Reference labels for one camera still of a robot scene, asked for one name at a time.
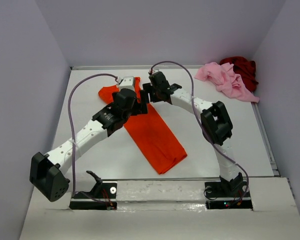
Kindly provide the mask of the dark red t shirt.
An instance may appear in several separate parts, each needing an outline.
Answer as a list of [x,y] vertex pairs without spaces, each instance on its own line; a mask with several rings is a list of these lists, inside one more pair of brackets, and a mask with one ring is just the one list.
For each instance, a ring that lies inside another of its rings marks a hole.
[[255,92],[259,82],[256,80],[257,66],[254,60],[248,60],[242,56],[233,56],[222,59],[219,64],[233,64],[233,71],[239,74],[245,87],[250,92]]

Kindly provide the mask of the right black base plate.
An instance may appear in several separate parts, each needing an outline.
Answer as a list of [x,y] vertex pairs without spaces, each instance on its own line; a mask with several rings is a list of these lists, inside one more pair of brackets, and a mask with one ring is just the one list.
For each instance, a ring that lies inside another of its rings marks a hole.
[[246,190],[246,181],[244,181],[238,190],[234,193],[225,193],[221,188],[221,182],[208,181],[204,183],[204,197],[206,198],[205,206],[208,210],[231,210],[231,209],[253,209],[250,192],[239,200]]

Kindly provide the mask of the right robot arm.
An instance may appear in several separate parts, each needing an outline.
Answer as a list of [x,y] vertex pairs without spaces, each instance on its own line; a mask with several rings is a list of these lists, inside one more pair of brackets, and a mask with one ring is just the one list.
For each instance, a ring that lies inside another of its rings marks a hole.
[[161,71],[148,72],[150,83],[143,84],[143,90],[152,103],[166,102],[193,114],[203,137],[214,148],[219,165],[218,189],[228,197],[234,196],[242,189],[243,175],[247,172],[234,159],[231,146],[233,123],[223,102],[215,103],[194,96],[195,84],[189,75],[191,92],[179,84],[170,84]]

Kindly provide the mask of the pink t shirt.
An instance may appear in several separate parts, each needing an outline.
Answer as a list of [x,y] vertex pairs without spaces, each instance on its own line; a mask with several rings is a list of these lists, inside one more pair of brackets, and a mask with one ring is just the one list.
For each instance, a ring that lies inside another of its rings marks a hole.
[[241,75],[234,72],[234,65],[231,63],[206,63],[198,69],[194,78],[202,82],[211,82],[218,92],[230,99],[250,103],[260,101],[259,97],[246,88]]

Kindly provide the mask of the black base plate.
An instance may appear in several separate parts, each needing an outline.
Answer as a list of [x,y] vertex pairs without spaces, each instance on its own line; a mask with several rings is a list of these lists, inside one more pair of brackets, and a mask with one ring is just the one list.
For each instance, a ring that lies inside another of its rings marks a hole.
[[115,211],[117,209],[115,181],[105,181],[97,192],[78,192],[70,199],[71,210]]
[[239,200],[246,190],[246,181],[244,181],[238,190],[234,193],[225,193],[221,188],[221,182],[208,181],[204,183],[204,197],[206,198],[205,206],[208,210],[231,210],[231,209],[253,209],[250,192]]

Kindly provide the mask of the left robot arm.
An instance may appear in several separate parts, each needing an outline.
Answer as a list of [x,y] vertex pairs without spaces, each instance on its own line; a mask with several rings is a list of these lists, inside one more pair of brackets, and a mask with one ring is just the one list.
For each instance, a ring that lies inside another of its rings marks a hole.
[[121,129],[130,116],[147,114],[149,98],[128,88],[112,94],[113,101],[93,115],[92,119],[59,147],[46,154],[37,152],[31,158],[29,180],[50,202],[59,200],[74,185],[65,177],[74,163],[90,148]]

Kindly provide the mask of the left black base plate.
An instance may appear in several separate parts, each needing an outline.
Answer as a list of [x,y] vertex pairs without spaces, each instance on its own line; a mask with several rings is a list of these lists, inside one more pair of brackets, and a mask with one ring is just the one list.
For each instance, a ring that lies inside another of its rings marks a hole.
[[97,192],[78,192],[70,199],[71,210],[115,211],[117,209],[115,181],[105,181]]

